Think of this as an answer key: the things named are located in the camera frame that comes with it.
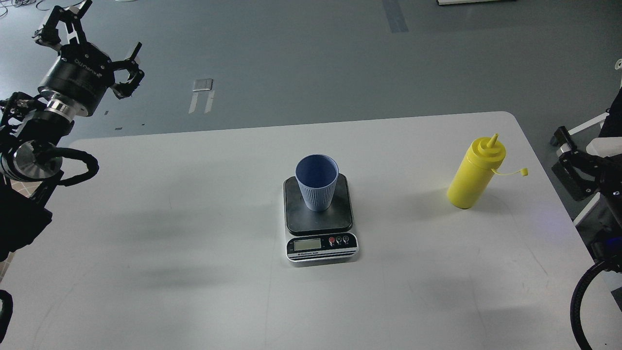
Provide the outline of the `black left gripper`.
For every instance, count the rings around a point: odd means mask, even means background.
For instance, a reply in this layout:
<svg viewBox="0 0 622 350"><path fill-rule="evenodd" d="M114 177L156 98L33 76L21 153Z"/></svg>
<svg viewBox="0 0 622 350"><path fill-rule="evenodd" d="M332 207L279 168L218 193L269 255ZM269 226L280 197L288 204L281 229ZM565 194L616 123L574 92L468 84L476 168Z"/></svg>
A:
<svg viewBox="0 0 622 350"><path fill-rule="evenodd" d="M79 105L76 114L80 117L91 117L95 113L109 87L119 100L131 97L145 76L138 62L142 42L137 42L129 57L113 62L109 55L87 42L81 20L92 3L83 0L68 7L55 6L33 35L37 45L60 49L56 61L40 82L38 93L47 100L54 94L73 100ZM64 26L67 33L65 45L60 37L60 26ZM126 71L126 80L113 84L112 71Z"/></svg>

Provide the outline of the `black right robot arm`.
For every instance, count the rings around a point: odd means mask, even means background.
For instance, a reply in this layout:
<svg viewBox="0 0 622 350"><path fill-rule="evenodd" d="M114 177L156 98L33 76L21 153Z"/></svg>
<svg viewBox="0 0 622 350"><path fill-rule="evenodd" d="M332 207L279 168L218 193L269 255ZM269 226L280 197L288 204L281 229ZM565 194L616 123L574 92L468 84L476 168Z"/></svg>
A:
<svg viewBox="0 0 622 350"><path fill-rule="evenodd" d="M582 350L591 348L581 322L581 308L591 282L601 272L621 272L621 138L595 138L583 151L561 126L553 136L558 162L553 172L575 201L589 203L575 217L594 264L579 279L570 302L571 330Z"/></svg>

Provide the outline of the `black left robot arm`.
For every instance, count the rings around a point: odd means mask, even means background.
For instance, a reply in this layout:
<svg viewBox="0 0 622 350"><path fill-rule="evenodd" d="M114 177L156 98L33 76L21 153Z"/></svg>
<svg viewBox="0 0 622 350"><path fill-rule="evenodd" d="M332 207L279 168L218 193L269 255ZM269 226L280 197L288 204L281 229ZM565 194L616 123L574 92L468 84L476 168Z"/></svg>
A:
<svg viewBox="0 0 622 350"><path fill-rule="evenodd" d="M58 186L88 181L99 171L91 154L58 144L76 117L91 117L105 93L131 97L145 74L137 43L128 58L114 61L86 38L81 20L91 7L83 0L55 6L35 31L36 44L56 52L31 96L14 92L1 102L1 261L33 243L52 222L45 208Z"/></svg>

